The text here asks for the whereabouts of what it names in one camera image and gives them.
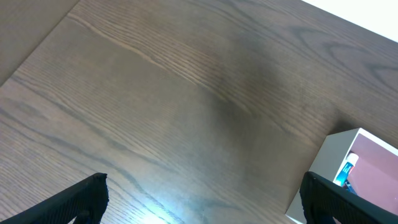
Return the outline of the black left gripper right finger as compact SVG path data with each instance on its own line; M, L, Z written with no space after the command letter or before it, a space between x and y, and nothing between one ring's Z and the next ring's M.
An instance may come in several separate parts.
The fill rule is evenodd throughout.
M299 193L303 214L308 224L397 223L397 215L311 171L304 174Z

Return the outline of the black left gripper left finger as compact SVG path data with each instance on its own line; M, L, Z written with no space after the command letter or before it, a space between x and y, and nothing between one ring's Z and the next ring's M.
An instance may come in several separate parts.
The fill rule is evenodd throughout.
M43 202L14 215L3 224L98 224L109 202L107 175L95 173Z

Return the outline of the small teal toothpaste tube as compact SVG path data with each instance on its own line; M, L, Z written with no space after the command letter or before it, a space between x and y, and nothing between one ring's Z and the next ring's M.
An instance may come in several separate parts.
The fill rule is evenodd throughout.
M343 187L348 179L350 172L354 169L358 160L359 156L357 154L353 152L349 153L344 160L343 167L340 169L337 176L333 180L333 183L340 187Z

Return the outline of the blue disposable razor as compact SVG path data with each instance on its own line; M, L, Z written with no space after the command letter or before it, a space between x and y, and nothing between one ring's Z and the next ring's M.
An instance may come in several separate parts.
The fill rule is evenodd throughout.
M354 190L353 186L351 185L351 183L348 180L345 180L344 184L343 184L343 188L349 192L351 192L354 195L357 195L356 191Z

